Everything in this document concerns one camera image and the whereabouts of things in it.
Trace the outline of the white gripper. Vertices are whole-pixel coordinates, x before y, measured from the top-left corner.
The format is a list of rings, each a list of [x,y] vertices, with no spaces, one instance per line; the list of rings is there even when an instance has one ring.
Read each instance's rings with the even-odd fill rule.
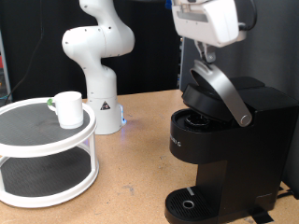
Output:
[[[202,61],[216,61],[215,47],[242,41],[234,0],[172,0],[174,24],[179,35],[193,39]]]

